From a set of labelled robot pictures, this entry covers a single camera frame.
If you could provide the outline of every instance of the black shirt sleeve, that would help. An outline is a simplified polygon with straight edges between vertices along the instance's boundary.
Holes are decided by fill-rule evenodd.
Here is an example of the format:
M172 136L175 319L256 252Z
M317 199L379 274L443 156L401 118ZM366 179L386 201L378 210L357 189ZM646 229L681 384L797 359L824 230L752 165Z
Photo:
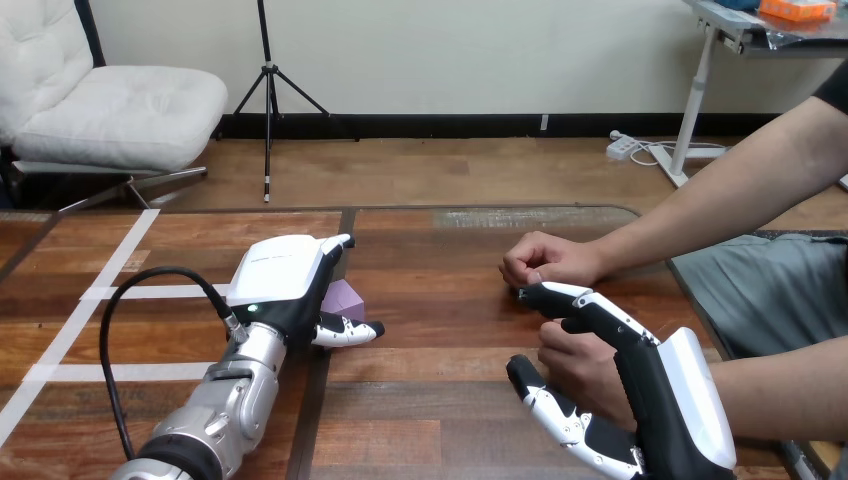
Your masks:
M848 61L842 62L813 96L848 114Z

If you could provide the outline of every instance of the white tape line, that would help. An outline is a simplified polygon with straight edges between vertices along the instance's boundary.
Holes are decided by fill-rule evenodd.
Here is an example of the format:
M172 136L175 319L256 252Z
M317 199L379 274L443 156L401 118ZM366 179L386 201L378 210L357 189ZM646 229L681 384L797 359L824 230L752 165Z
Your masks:
M199 363L133 363L112 365L112 374L119 382L167 382L200 380L212 362ZM34 374L43 382L105 382L100 365L58 365L38 369Z
M159 210L145 210L141 213L135 225L127 232L124 240L118 245L115 252L112 253L112 257L106 262L103 270L94 279L94 282L91 284L92 287L108 287L115 281L118 274L121 273L121 268L127 263L130 255L135 251L135 247L138 246L138 243L144 237L144 234L147 233L147 230L153 224L158 214ZM62 326L62 329L56 335L56 338L53 339L53 342L50 343L50 346L41 355L36 365L30 368L21 386L15 390L12 398L9 399L6 406L0 411L0 447L9 439L12 430L21 421L21 418L23 418L30 405L32 405L32 402L35 401L35 397L38 396L41 389L44 388L46 382L44 378L49 378L52 372L56 370L59 362L68 353L71 345L74 344L77 336L79 336L99 303L100 300L95 299L80 301L77 308L68 317L68 321L65 322L65 325Z
M228 283L216 283L212 286L225 297L230 290ZM82 294L80 300L108 300L117 289L117 287L91 287ZM121 299L202 298L205 296L203 289L197 285L142 285L130 288Z

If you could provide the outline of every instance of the electrical cable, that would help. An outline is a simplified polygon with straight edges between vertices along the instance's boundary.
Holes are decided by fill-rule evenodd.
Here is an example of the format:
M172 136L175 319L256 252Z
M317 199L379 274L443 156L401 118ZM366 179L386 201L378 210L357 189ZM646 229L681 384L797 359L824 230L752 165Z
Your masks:
M124 447L124 454L127 456L127 460L133 460L135 458L135 451L130 442L126 419L121 408L121 400L118 397L115 377L112 375L112 365L109 361L109 325L112 323L112 314L115 312L115 307L118 305L118 301L121 300L121 296L134 285L159 275L182 275L189 278L203 289L203 293L212 302L212 306L215 307L218 316L222 320L233 314L233 310L227 305L221 294L215 290L215 287L204 280L197 272L183 267L166 266L144 270L127 279L112 294L112 298L109 299L109 303L106 305L106 310L103 312L103 317L100 320L100 366L103 367L103 376L106 378L106 389L109 392L109 401L112 403L112 413L115 415L115 424L118 427L118 434L121 437L121 445Z
M672 150L677 145L677 142L673 142L673 141L665 141L665 142L648 142L648 141L645 141L645 140L636 140L636 141L639 142L639 148L636 149L635 152L630 154L630 160L633 160L634 163L637 163L639 165L644 165L646 167L654 166L654 165L657 164L657 162L655 162L655 161L651 162L651 163L640 162L639 160L636 160L636 154L637 153L639 153L643 150L648 151L648 147L653 147L655 145L659 145L663 148L669 148L669 149L672 149ZM705 142L692 142L692 143L689 144L689 146L695 147L695 148L727 148L724 145L719 145L717 143L705 143Z

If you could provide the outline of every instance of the white cable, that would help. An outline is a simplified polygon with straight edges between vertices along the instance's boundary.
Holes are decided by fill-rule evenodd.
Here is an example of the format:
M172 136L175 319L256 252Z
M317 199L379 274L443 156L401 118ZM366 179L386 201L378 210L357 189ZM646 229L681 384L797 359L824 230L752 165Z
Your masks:
M657 165L657 162L651 162L651 163L640 162L639 160L636 160L636 154L637 153L639 153L643 150L648 151L648 147L653 147L655 145L659 145L663 148L669 148L669 149L672 149L672 150L677 145L677 142L674 142L674 141L663 141L663 142L648 142L648 141L645 141L645 140L637 140L637 141L639 142L639 148L637 148L635 152L630 154L630 160L632 160L633 163L636 163L638 165L643 165L645 167L652 167L654 165ZM692 143L689 144L689 146L695 147L695 148L710 148L710 147L712 147L712 148L727 148L724 145L719 145L717 143L707 143L707 142L692 142Z

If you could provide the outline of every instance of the black cable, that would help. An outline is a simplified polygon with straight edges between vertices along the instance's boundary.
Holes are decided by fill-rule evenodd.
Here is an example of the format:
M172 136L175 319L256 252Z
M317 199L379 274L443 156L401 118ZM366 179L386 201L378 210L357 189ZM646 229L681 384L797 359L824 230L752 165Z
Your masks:
M215 287L196 272L183 267L156 267L144 270L130 277L115 290L115 293L106 305L103 318L100 320L100 366L103 367L103 375L106 377L106 389L109 391L109 400L112 402L112 413L115 415L115 424L118 427L118 434L121 436L121 445L124 447L124 454L127 456L127 460L135 458L135 451L132 448L132 443L130 443L130 434L127 431L126 420L124 419L123 409L121 408L121 400L118 398L118 389L115 385L115 377L112 375L112 365L109 362L109 325L112 323L112 314L115 312L115 307L118 305L121 296L134 285L150 277L159 275L182 275L188 277L203 289L203 293L212 302L221 319L233 314L233 310L227 305L227 302L224 301L218 291L215 290Z

